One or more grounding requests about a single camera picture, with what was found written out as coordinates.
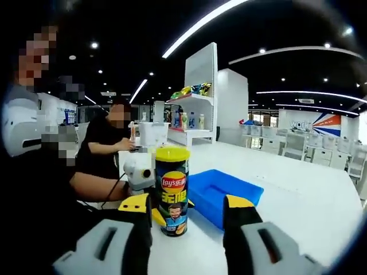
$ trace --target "black ceiling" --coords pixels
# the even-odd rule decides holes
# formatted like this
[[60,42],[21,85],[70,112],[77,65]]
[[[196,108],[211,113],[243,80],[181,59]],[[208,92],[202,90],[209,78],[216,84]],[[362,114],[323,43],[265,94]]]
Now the black ceiling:
[[[357,101],[320,95],[258,95],[256,92],[318,91],[358,98],[367,95],[366,62],[345,53],[290,51],[229,65],[230,61],[258,53],[260,48],[323,46],[325,42],[365,56],[367,24],[362,11],[367,7],[360,0],[324,1],[322,5],[318,3],[323,1],[250,0],[204,26],[168,59],[162,58],[181,34],[225,2],[84,1],[60,25],[56,62],[50,65],[39,90],[60,95],[65,86],[57,82],[58,77],[72,76],[72,82],[80,84],[79,89],[85,95],[102,105],[108,98],[100,92],[133,94],[146,78],[148,83],[133,103],[143,104],[149,99],[152,102],[152,97],[167,100],[174,91],[183,88],[185,60],[207,44],[216,42],[219,69],[229,68],[247,77],[249,103],[254,100],[265,109],[279,109],[275,104],[295,104],[295,99],[304,97],[315,99],[319,107],[351,111]],[[342,32],[349,26],[353,27],[353,33],[343,36]],[[90,48],[92,41],[99,43],[98,49]],[[154,76],[149,76],[150,72],[154,72]],[[328,82],[323,82],[324,78],[328,78]],[[72,93],[66,95],[68,100],[77,100]],[[90,104],[82,97],[79,95],[78,104]],[[366,110],[367,104],[360,108],[354,111]]]

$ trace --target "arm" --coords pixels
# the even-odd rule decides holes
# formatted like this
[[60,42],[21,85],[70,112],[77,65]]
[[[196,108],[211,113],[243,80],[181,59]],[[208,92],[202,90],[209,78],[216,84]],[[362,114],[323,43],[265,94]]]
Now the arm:
[[[104,179],[77,172],[70,180],[76,194],[88,202],[104,202],[116,183],[116,179]],[[108,201],[120,201],[127,198],[123,187],[125,182],[120,181]]]
[[103,145],[98,142],[89,142],[88,147],[92,154],[108,155],[118,152],[116,144],[114,145]]

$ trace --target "white table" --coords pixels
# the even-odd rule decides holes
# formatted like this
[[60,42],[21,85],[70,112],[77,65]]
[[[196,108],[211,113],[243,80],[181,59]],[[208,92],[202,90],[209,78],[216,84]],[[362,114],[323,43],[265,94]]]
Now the white table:
[[[190,174],[214,168],[264,188],[257,206],[262,219],[324,266],[341,253],[361,220],[360,199],[344,171],[220,142],[190,150]],[[163,235],[153,223],[150,275],[227,274],[222,231],[195,210],[188,216],[188,231],[178,238]]]

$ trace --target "black cable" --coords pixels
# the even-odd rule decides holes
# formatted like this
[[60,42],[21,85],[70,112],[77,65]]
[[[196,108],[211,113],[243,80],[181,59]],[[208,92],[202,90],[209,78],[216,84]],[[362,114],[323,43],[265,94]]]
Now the black cable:
[[101,205],[101,209],[103,209],[103,206],[106,204],[106,202],[108,202],[108,199],[110,198],[112,192],[114,191],[116,185],[119,183],[119,181],[122,179],[123,176],[125,176],[126,173],[122,174],[122,176],[116,181],[115,185],[113,186],[113,188],[111,189],[110,193],[108,194],[108,196],[106,197],[106,200],[104,201],[104,203]]

